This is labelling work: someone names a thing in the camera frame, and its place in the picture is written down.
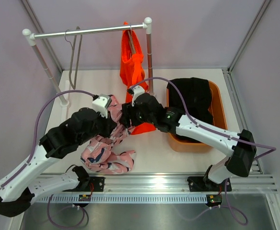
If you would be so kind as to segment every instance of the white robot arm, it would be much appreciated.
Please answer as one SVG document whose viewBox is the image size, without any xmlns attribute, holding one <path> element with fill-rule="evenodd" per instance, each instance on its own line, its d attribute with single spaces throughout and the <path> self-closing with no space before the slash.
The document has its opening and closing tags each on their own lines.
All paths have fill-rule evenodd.
<svg viewBox="0 0 280 230">
<path fill-rule="evenodd" d="M 82 108 L 58 127 L 48 131 L 36 146 L 28 163 L 27 157 L 11 173 L 0 179 L 0 214 L 14 217 L 36 200 L 68 189 L 85 189 L 90 177 L 82 166 L 41 182 L 33 182 L 45 169 L 74 152 L 79 145 L 96 135 L 110 137 L 117 126 L 108 115 L 111 98 L 100 95 L 93 109 Z"/>
<path fill-rule="evenodd" d="M 190 119 L 185 111 L 175 107 L 164 108 L 154 96 L 145 93 L 141 86 L 135 86 L 129 93 L 133 95 L 133 101 L 123 104 L 123 117 L 120 120 L 126 127 L 130 126 L 129 121 L 133 126 L 143 122 L 151 123 L 161 132 L 196 139 L 225 154 L 223 160 L 208 168 L 198 187 L 215 189 L 233 175 L 248 177 L 257 149 L 240 140 L 254 143 L 251 132 L 243 130 L 236 133 L 195 118 Z"/>
</svg>

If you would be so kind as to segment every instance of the metal hanger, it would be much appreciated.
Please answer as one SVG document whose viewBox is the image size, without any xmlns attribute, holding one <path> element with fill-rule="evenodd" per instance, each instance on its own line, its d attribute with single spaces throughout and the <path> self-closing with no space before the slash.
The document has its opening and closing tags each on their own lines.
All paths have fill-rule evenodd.
<svg viewBox="0 0 280 230">
<path fill-rule="evenodd" d="M 73 89 L 76 89 L 76 82 L 77 82 L 77 73 L 78 73 L 78 65 L 79 65 L 79 57 L 80 57 L 80 49 L 81 49 L 81 42 L 82 42 L 82 34 L 80 35 L 80 40 L 79 40 L 79 45 L 78 45 L 78 53 L 77 53 L 77 61 L 76 61 L 76 68 L 75 68 L 75 75 L 74 75 L 74 83 L 72 82 L 72 67 L 73 67 L 73 60 L 74 60 L 74 53 L 75 53 L 75 45 L 76 45 L 76 38 L 77 38 L 77 35 L 74 36 L 74 41 L 73 41 L 73 44 L 67 40 L 66 38 L 66 35 L 67 35 L 67 31 L 69 30 L 66 30 L 65 31 L 65 34 L 64 34 L 64 39 L 69 42 L 71 44 L 71 47 L 72 47 L 72 55 L 71 55 L 71 61 L 70 61 L 70 64 L 69 64 L 69 72 L 68 72 L 68 80 L 69 80 L 69 83 L 71 85 L 71 87 Z"/>
<path fill-rule="evenodd" d="M 130 25 L 130 31 L 127 31 L 127 32 L 128 32 L 128 36 L 129 36 L 129 46 L 130 46 L 130 49 L 131 49 L 131 53 L 135 54 L 134 41 L 132 39 L 132 28 L 131 28 L 131 25 Z"/>
</svg>

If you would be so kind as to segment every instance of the orange basket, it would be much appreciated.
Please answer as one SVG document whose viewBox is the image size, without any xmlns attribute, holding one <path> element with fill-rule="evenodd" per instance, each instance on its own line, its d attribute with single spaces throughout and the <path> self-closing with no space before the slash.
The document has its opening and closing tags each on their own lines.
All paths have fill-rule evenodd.
<svg viewBox="0 0 280 230">
<path fill-rule="evenodd" d="M 209 112 L 213 116 L 213 125 L 227 130 L 227 123 L 221 99 L 221 93 L 216 84 L 209 81 L 209 87 L 212 96 L 212 102 L 209 107 Z M 167 89 L 167 106 L 168 106 L 168 89 Z M 168 143 L 176 152 L 207 152 L 211 146 L 204 143 L 193 143 L 187 140 L 180 140 L 173 134 L 168 133 Z"/>
</svg>

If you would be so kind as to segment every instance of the hanger hook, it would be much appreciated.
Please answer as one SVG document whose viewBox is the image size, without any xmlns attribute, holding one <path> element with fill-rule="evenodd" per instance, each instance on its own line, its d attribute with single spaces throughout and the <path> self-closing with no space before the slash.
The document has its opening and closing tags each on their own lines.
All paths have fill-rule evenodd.
<svg viewBox="0 0 280 230">
<path fill-rule="evenodd" d="M 130 35 L 131 35 L 131 41 L 133 42 L 134 40 L 132 39 L 132 28 L 131 28 L 131 24 L 130 24 Z"/>
<path fill-rule="evenodd" d="M 68 41 L 68 40 L 67 40 L 67 31 L 69 31 L 69 30 L 66 30 L 66 31 L 65 31 L 65 34 L 64 34 L 64 39 L 65 39 L 68 43 L 70 43 L 70 44 L 71 44 L 71 47 L 72 47 L 72 49 L 73 49 L 73 45 L 72 45 L 72 43 L 71 43 L 70 41 Z"/>
</svg>

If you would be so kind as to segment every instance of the cable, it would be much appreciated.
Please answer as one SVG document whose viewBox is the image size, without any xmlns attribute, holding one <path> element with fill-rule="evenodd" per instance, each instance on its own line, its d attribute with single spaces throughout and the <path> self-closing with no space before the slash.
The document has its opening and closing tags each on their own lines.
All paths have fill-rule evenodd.
<svg viewBox="0 0 280 230">
<path fill-rule="evenodd" d="M 225 197 L 226 197 L 226 201 L 227 201 L 227 206 L 223 206 L 223 207 L 228 207 L 228 209 L 230 210 L 230 213 L 231 213 L 232 217 L 236 220 L 236 222 L 238 222 L 238 223 L 239 223 L 240 225 L 242 225 L 242 226 L 246 226 L 246 225 L 248 224 L 248 218 L 247 218 L 247 216 L 246 216 L 242 211 L 238 210 L 238 209 L 235 208 L 235 207 L 231 207 L 231 205 L 230 205 L 230 203 L 229 203 L 228 196 L 227 196 L 227 186 L 226 186 L 226 185 L 225 185 Z M 236 211 L 238 211 L 239 213 L 242 214 L 242 216 L 245 218 L 245 223 L 243 223 L 243 222 L 241 222 L 241 221 L 238 220 L 238 218 L 236 217 L 236 215 L 234 214 L 234 212 L 233 212 L 232 209 L 234 209 L 234 210 L 236 210 Z"/>
<path fill-rule="evenodd" d="M 87 211 L 86 211 L 84 208 L 78 206 L 78 207 L 81 209 L 81 211 L 82 211 L 82 218 L 81 218 L 81 220 L 80 220 L 76 225 L 71 226 L 71 227 L 66 227 L 66 226 L 62 226 L 62 225 L 59 225 L 59 224 L 55 223 L 55 222 L 52 220 L 52 217 L 50 216 L 50 213 L 49 213 L 50 202 L 51 202 L 51 200 L 52 200 L 52 198 L 53 198 L 53 195 L 54 195 L 54 194 L 52 194 L 52 195 L 49 197 L 49 200 L 48 200 L 48 202 L 47 202 L 47 217 L 48 217 L 49 221 L 50 221 L 54 226 L 56 226 L 56 227 L 58 227 L 58 228 L 61 228 L 61 229 L 74 229 L 74 228 L 78 227 L 78 226 L 83 222 L 85 216 L 87 216 L 87 218 L 88 218 L 87 223 L 89 222 L 89 215 L 88 215 Z"/>
<path fill-rule="evenodd" d="M 130 89 L 132 90 L 135 86 L 137 86 L 137 85 L 139 85 L 139 84 L 141 84 L 141 83 L 143 83 L 143 82 L 145 82 L 145 81 L 151 80 L 151 79 L 153 79 L 153 80 L 154 80 L 154 79 L 163 80 L 163 81 L 166 81 L 166 82 L 168 82 L 169 84 L 171 84 L 171 85 L 174 87 L 174 89 L 177 91 L 177 93 L 178 93 L 178 95 L 179 95 L 179 97 L 180 97 L 180 99 L 181 99 L 181 101 L 182 101 L 183 108 L 184 108 L 184 110 L 185 110 L 185 112 L 186 112 L 186 115 L 188 116 L 188 118 L 189 118 L 193 123 L 197 124 L 197 122 L 195 121 L 195 119 L 189 114 L 189 111 L 188 111 L 188 109 L 187 109 L 186 102 L 184 101 L 181 92 L 179 91 L 179 89 L 177 88 L 177 86 L 176 86 L 174 83 L 172 83 L 170 80 L 165 79 L 165 78 L 161 78 L 161 77 L 148 78 L 148 79 L 144 79 L 144 80 L 138 82 L 137 84 L 131 86 Z M 235 138 L 235 137 L 231 137 L 230 135 L 227 135 L 227 134 L 225 134 L 225 133 L 221 133 L 221 132 L 215 131 L 215 130 L 213 130 L 213 129 L 210 129 L 210 128 L 208 128 L 208 127 L 206 127 L 206 126 L 203 126 L 203 125 L 200 125 L 200 124 L 198 124 L 197 126 L 200 127 L 200 128 L 202 128 L 202 129 L 205 129 L 205 130 L 207 130 L 207 131 L 209 131 L 209 132 L 212 132 L 212 133 L 218 134 L 218 135 L 220 135 L 220 136 L 222 136 L 222 137 L 228 138 L 228 139 L 232 139 L 232 140 L 235 140 L 235 141 L 244 143 L 244 144 L 248 144 L 248 145 L 252 145 L 252 146 L 256 146 L 256 147 L 260 147 L 260 148 L 269 149 L 267 152 L 262 153 L 262 154 L 259 155 L 259 156 L 256 156 L 256 157 L 254 158 L 254 160 L 257 160 L 257 159 L 259 159 L 259 158 L 261 158 L 261 157 L 263 157 L 263 156 L 265 156 L 265 155 L 267 155 L 267 154 L 269 154 L 269 153 L 271 153 L 271 152 L 273 152 L 273 151 L 276 150 L 275 147 L 267 146 L 267 145 L 261 145 L 261 144 L 257 144 L 257 143 L 253 143 L 253 142 L 249 142 L 249 141 L 245 141 L 245 140 L 241 140 L 241 139 L 238 139 L 238 138 Z"/>
<path fill-rule="evenodd" d="M 87 94 L 91 97 L 94 96 L 94 94 L 87 92 L 87 91 L 83 91 L 83 90 L 67 90 L 64 92 L 60 92 L 58 94 L 56 94 L 54 97 L 52 97 L 49 101 L 47 101 L 43 107 L 41 108 L 41 110 L 39 111 L 39 114 L 35 120 L 35 125 L 34 125 L 34 140 L 33 140 L 33 144 L 31 147 L 31 151 L 28 157 L 28 160 L 26 161 L 26 163 L 13 175 L 11 176 L 6 182 L 4 182 L 3 184 L 0 185 L 0 190 L 2 188 L 4 188 L 7 184 L 9 184 L 16 176 L 18 176 L 27 166 L 27 164 L 30 163 L 31 159 L 34 157 L 34 151 L 35 151 L 35 146 L 36 146 L 36 139 L 37 139 L 37 132 L 38 132 L 38 124 L 39 124 L 39 120 L 41 118 L 42 112 L 45 110 L 45 108 L 57 97 L 63 95 L 63 94 L 67 94 L 67 93 L 72 93 L 72 92 L 79 92 L 79 93 L 84 93 Z"/>
<path fill-rule="evenodd" d="M 196 217 L 194 217 L 194 218 L 192 218 L 192 219 L 185 218 L 184 216 L 182 216 L 182 215 L 179 213 L 179 211 L 178 211 L 177 209 L 176 209 L 176 212 L 177 212 L 178 215 L 179 215 L 183 220 L 185 220 L 185 221 L 195 221 L 195 220 L 197 220 L 199 217 L 201 217 L 203 214 L 205 214 L 207 211 L 210 211 L 210 210 L 216 209 L 216 208 L 227 208 L 227 209 L 229 209 L 229 206 L 227 206 L 227 205 L 218 205 L 218 206 L 210 207 L 210 208 L 208 208 L 208 209 L 205 209 L 204 211 L 202 211 L 200 214 L 198 214 Z M 239 213 L 245 218 L 246 223 L 248 224 L 248 219 L 247 219 L 246 215 L 245 215 L 240 209 L 238 209 L 238 208 L 236 208 L 236 207 L 231 207 L 231 209 L 233 209 L 233 210 L 239 212 Z"/>
<path fill-rule="evenodd" d="M 218 192 L 218 194 L 216 196 L 222 195 L 221 193 L 222 193 L 222 186 L 220 185 L 220 191 Z"/>
<path fill-rule="evenodd" d="M 92 183 L 90 183 L 90 190 L 91 190 L 91 194 L 90 194 L 90 196 L 92 196 L 93 191 L 94 191 L 94 185 L 93 185 Z"/>
<path fill-rule="evenodd" d="M 69 170 L 71 167 L 73 167 L 73 166 L 76 166 L 76 165 L 75 165 L 75 164 L 72 164 L 71 166 L 69 166 L 69 167 L 66 169 L 65 173 L 67 173 L 68 170 Z"/>
<path fill-rule="evenodd" d="M 71 208 L 72 206 L 65 206 L 63 207 L 62 209 L 60 209 L 59 211 L 57 211 L 55 214 L 53 214 L 51 216 L 51 218 L 54 218 L 55 216 L 59 215 L 63 210 L 65 209 L 68 209 L 68 208 Z M 34 221 L 37 223 L 37 224 L 45 224 L 46 222 L 49 222 L 49 219 L 45 219 L 45 220 L 42 220 L 42 221 L 37 221 L 36 218 L 35 218 L 35 214 L 32 215 L 32 218 L 34 219 Z"/>
</svg>

